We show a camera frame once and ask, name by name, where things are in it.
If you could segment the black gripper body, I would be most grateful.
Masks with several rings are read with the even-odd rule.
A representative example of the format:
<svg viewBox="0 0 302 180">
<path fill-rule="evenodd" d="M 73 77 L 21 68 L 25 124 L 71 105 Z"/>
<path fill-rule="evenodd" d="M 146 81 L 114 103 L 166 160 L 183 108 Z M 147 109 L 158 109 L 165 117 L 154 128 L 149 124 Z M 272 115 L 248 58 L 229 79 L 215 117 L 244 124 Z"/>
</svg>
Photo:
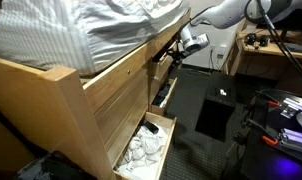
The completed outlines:
<svg viewBox="0 0 302 180">
<path fill-rule="evenodd" d="M 174 65 L 180 65 L 182 61 L 189 56 L 189 53 L 185 51 L 180 51 L 179 47 L 176 46 L 175 48 L 169 48 L 167 50 L 167 55 L 173 59 Z"/>
</svg>

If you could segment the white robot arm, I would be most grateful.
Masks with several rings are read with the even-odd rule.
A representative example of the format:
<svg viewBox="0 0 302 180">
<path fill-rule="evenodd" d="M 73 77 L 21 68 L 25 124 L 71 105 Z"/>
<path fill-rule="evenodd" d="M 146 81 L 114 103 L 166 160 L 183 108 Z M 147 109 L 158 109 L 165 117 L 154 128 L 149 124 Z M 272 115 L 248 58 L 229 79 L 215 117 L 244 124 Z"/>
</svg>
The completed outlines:
<svg viewBox="0 0 302 180">
<path fill-rule="evenodd" d="M 169 55 L 181 61 L 201 51 L 210 44 L 207 34 L 194 34 L 192 29 L 207 22 L 217 29 L 227 29 L 243 19 L 262 24 L 281 21 L 295 10 L 302 10 L 302 0 L 224 0 L 221 4 L 203 9 L 179 29 L 176 50 L 169 49 Z"/>
</svg>

